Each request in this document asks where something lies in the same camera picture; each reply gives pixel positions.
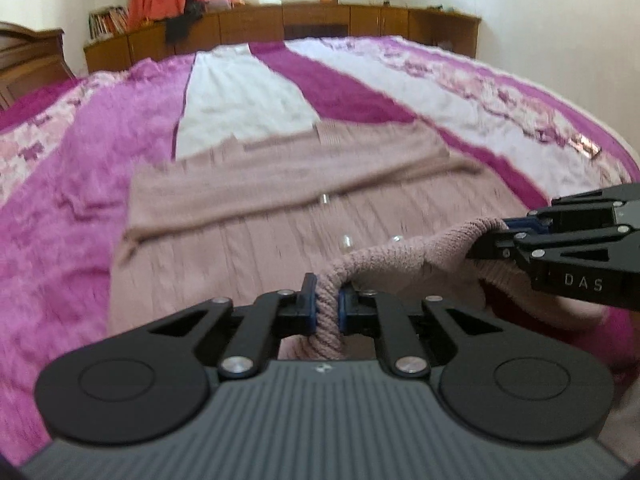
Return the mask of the purple pink floral bedspread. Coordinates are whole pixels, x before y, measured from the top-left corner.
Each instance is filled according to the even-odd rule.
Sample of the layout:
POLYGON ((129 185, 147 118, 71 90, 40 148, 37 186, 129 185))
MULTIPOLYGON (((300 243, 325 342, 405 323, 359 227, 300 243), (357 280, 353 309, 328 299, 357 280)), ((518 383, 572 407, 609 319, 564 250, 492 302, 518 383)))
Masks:
POLYGON ((1 116, 1 452, 47 443, 32 390, 103 337, 131 174, 321 119, 432 125, 530 208, 634 181, 638 154, 539 84, 399 38, 237 44, 32 94, 1 116))

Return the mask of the long low wooden cabinet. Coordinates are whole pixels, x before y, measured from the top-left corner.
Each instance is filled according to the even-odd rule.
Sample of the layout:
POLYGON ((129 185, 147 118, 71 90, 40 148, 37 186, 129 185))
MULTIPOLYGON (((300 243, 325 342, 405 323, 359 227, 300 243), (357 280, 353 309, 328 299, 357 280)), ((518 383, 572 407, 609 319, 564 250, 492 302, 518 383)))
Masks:
POLYGON ((480 18, 436 8, 341 3, 237 6, 208 12, 182 35, 168 36, 155 22, 84 47, 90 73, 121 72, 144 60, 208 51, 221 44, 323 37, 401 36, 424 46, 476 57, 480 18))

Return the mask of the row of books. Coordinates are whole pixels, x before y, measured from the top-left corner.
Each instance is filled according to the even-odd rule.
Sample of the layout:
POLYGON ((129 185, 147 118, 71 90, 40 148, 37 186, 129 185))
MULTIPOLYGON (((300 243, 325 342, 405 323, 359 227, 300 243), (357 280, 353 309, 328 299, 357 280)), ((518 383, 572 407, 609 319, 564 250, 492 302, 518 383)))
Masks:
POLYGON ((119 36, 127 31, 128 10, 123 6, 106 6, 88 15, 91 41, 119 36))

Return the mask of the black garment on cabinet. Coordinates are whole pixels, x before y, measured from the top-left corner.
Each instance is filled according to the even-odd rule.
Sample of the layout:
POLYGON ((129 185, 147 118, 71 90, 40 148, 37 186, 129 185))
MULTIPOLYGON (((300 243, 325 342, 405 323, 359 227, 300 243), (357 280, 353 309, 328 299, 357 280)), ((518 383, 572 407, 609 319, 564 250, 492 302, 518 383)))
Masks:
POLYGON ((186 0, 183 12, 165 21, 165 44, 172 46, 188 38, 191 27, 204 16, 205 9, 202 0, 186 0))

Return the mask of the dusty pink knit cardigan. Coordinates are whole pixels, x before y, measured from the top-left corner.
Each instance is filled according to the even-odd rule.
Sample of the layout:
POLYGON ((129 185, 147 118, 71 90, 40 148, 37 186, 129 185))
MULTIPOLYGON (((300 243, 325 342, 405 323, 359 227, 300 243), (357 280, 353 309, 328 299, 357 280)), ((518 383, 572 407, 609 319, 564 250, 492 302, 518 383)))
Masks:
POLYGON ((308 274, 350 274, 402 299, 440 295, 484 310, 484 284, 558 330, 591 330, 598 304, 535 292, 505 261, 465 255, 524 214, 486 165, 423 122, 320 122, 296 136, 229 139, 134 172, 111 270, 108 330, 119 334, 223 296, 250 304, 308 274))

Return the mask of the dark wooden headboard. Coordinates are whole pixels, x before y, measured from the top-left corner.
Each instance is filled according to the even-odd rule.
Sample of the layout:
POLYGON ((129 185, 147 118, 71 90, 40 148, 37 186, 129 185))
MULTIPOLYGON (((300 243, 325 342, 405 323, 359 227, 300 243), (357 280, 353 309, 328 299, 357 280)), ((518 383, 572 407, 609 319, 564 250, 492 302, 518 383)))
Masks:
POLYGON ((1 109, 49 84, 75 78, 66 63, 62 29, 32 30, 1 23, 1 109))

